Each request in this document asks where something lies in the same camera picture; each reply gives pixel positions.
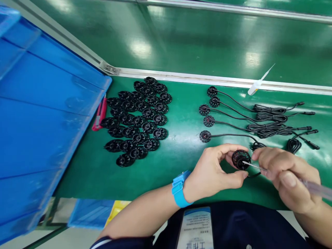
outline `id card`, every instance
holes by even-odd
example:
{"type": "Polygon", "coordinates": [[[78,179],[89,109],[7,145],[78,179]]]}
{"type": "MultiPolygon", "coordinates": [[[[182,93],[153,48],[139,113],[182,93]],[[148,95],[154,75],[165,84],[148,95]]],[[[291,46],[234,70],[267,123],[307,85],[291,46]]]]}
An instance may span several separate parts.
{"type": "Polygon", "coordinates": [[[188,209],[183,214],[177,249],[213,249],[210,207],[188,209]]]}

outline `white metal frame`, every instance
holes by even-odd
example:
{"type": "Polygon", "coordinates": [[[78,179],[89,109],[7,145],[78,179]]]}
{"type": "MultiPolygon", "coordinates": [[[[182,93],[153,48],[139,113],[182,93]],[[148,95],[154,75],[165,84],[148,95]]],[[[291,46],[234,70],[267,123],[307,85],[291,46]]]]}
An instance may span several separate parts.
{"type": "MultiPolygon", "coordinates": [[[[1,0],[1,1],[4,2],[6,5],[19,10],[21,14],[30,22],[38,26],[40,29],[42,29],[44,32],[52,36],[54,39],[62,43],[64,46],[68,47],[77,55],[81,56],[83,59],[91,63],[93,66],[99,68],[104,73],[109,75],[118,74],[121,77],[130,77],[130,78],[139,78],[139,79],[145,78],[147,76],[152,76],[157,80],[243,87],[243,88],[250,88],[250,86],[255,81],[250,79],[237,79],[237,78],[218,77],[218,76],[209,76],[209,75],[161,72],[161,71],[152,71],[152,70],[139,70],[132,68],[115,68],[107,64],[100,56],[98,56],[95,52],[89,49],[86,45],[84,45],[81,41],[79,41],[75,36],[73,36],[64,27],[62,27],[54,19],[48,16],[44,11],[42,11],[35,4],[33,4],[30,0],[1,0]]],[[[307,15],[307,14],[300,14],[294,12],[267,10],[267,9],[259,9],[252,7],[243,7],[243,6],[232,6],[232,5],[219,4],[219,3],[198,2],[198,1],[189,1],[189,0],[136,0],[136,1],[127,0],[127,1],[138,2],[148,5],[176,6],[182,8],[205,9],[213,11],[241,13],[241,14],[256,15],[256,16],[269,16],[275,18],[289,18],[294,20],[332,24],[332,17],[328,16],[307,15]]],[[[273,90],[273,91],[332,95],[332,87],[329,86],[305,85],[305,84],[294,84],[294,83],[285,83],[285,82],[263,81],[261,89],[273,90]]]]}

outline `person's left hand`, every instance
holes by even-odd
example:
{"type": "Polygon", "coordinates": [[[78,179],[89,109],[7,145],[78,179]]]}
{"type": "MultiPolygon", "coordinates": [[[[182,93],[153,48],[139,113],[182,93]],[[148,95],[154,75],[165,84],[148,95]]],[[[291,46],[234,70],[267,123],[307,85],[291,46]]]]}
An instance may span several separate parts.
{"type": "Polygon", "coordinates": [[[234,144],[223,144],[204,149],[194,171],[184,182],[183,193],[188,202],[213,196],[228,188],[242,187],[243,180],[248,176],[247,171],[238,170],[226,174],[220,166],[220,162],[226,159],[234,167],[232,154],[236,150],[248,151],[246,147],[234,144]]]}

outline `yellow object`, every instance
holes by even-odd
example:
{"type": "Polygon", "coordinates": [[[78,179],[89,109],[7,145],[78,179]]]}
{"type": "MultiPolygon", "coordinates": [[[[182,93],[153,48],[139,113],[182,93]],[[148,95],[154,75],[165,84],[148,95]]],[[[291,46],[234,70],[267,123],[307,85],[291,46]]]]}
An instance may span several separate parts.
{"type": "Polygon", "coordinates": [[[112,211],[108,217],[105,226],[122,210],[124,209],[131,201],[114,201],[112,211]]]}

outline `forearm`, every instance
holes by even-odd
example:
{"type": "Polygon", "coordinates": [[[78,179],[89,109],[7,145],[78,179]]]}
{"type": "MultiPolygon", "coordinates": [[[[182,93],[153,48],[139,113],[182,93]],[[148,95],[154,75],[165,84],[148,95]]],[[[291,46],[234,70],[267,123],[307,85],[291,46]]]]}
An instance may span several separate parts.
{"type": "Polygon", "coordinates": [[[294,213],[303,230],[320,244],[332,248],[332,207],[325,202],[310,214],[294,213]]]}
{"type": "MultiPolygon", "coordinates": [[[[189,187],[184,183],[184,196],[187,201],[195,201],[189,187]]],[[[172,184],[147,192],[111,220],[102,231],[99,238],[109,236],[112,239],[123,237],[148,237],[152,236],[177,210],[172,184]]]]}

